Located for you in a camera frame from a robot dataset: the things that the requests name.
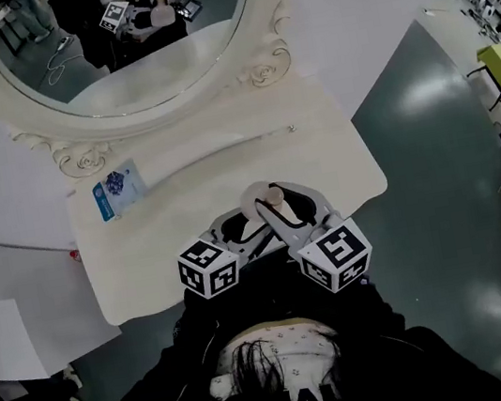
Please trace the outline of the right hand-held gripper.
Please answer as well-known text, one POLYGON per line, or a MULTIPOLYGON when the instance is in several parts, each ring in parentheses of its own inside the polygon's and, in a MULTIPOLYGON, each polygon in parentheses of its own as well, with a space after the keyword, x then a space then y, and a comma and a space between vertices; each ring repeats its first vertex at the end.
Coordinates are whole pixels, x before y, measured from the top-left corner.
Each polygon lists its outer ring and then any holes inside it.
POLYGON ((293 182, 274 182, 282 190, 287 214, 264 200, 254 207, 277 237, 289 246, 289 255, 301 272, 332 293, 352 284, 369 269, 372 245, 352 218, 343 219, 322 193, 293 182), (308 238, 306 224, 318 228, 308 238))

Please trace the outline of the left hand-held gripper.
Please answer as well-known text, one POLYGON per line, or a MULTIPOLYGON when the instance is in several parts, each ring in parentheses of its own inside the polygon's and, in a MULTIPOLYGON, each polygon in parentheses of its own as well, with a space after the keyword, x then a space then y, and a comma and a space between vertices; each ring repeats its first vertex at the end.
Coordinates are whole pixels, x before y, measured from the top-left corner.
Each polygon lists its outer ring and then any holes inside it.
POLYGON ((176 259, 180 284, 206 300, 237 285, 241 271, 276 237, 269 224, 245 236, 249 223, 242 210, 234 208, 187 240, 176 259))

